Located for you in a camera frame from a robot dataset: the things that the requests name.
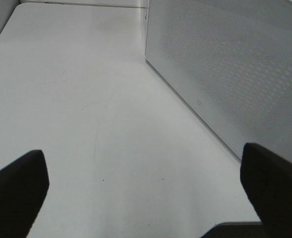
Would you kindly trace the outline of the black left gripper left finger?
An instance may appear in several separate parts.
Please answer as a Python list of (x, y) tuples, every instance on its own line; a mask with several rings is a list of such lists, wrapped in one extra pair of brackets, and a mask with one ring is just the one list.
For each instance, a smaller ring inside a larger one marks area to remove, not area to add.
[(28, 236), (49, 184), (42, 150), (29, 151), (0, 170), (0, 238)]

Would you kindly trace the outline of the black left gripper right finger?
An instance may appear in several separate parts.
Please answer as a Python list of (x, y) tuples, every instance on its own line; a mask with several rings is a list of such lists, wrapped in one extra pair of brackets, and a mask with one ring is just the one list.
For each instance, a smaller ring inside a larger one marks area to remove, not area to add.
[(240, 181), (268, 236), (292, 238), (292, 163), (257, 143), (247, 143)]

